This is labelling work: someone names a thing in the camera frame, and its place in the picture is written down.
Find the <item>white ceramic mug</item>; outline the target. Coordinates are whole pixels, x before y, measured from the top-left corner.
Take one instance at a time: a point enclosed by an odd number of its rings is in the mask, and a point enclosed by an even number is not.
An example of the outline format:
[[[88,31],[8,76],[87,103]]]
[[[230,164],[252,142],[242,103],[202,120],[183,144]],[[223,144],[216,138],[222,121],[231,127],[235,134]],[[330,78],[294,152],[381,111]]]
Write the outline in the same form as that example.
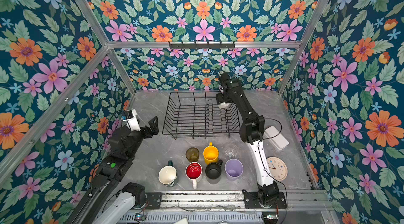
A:
[[[219,109],[228,109],[231,103],[219,103],[218,107]]]

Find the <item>green mug cream interior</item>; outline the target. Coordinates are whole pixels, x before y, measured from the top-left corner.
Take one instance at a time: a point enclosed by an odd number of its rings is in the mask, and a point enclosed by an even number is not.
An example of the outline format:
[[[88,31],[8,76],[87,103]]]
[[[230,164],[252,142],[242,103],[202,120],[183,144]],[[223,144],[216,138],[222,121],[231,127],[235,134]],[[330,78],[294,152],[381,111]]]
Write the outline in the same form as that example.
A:
[[[177,183],[177,170],[172,160],[159,171],[158,179],[166,187],[173,187]]]

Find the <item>lilac plastic cup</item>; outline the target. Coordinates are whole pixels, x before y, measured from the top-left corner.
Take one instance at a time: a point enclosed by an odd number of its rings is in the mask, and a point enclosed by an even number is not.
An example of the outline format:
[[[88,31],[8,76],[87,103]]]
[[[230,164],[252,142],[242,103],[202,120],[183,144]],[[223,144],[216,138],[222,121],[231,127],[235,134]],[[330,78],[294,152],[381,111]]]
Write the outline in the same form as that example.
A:
[[[225,173],[230,181],[237,180],[244,172],[244,166],[237,159],[230,159],[225,164]]]

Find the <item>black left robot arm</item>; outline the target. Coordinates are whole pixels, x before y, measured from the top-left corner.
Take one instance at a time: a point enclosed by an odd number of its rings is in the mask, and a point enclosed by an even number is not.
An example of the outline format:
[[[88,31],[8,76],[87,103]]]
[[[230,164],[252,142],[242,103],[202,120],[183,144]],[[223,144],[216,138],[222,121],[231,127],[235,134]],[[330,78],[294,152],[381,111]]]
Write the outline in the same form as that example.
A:
[[[122,126],[112,133],[108,140],[111,152],[95,171],[90,189],[68,217],[66,221],[68,224],[91,224],[96,219],[108,197],[132,166],[143,140],[159,133],[157,116],[148,123],[148,126],[136,129],[138,119],[135,116],[126,118]]]

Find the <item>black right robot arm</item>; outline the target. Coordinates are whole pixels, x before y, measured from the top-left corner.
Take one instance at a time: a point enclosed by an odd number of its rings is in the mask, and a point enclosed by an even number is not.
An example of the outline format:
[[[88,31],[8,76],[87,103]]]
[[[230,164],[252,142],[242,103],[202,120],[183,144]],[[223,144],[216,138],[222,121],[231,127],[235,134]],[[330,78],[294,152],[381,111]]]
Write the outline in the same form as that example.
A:
[[[278,200],[282,200],[282,193],[265,158],[263,144],[266,139],[265,117],[253,109],[239,79],[231,78],[228,73],[222,73],[219,75],[219,83],[222,89],[216,94],[217,105],[220,109],[227,109],[234,104],[241,115],[239,135],[248,147],[255,166],[258,187],[256,199],[261,206],[270,207]]]

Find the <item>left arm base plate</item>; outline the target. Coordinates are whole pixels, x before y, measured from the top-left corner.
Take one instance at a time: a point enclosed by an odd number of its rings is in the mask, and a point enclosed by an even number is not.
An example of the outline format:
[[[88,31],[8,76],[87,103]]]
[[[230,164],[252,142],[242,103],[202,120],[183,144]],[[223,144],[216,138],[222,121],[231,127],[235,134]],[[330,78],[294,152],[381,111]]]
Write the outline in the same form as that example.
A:
[[[144,210],[158,210],[162,203],[163,194],[161,192],[147,192],[146,206]]]

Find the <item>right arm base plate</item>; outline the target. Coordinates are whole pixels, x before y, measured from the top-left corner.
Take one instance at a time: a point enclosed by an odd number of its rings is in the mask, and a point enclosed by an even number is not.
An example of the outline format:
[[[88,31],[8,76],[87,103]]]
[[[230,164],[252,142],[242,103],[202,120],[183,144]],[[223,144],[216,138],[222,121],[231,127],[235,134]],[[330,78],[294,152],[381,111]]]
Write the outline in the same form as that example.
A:
[[[246,209],[287,208],[287,200],[283,192],[267,195],[262,190],[247,191],[243,189],[242,194],[244,196],[244,204]]]

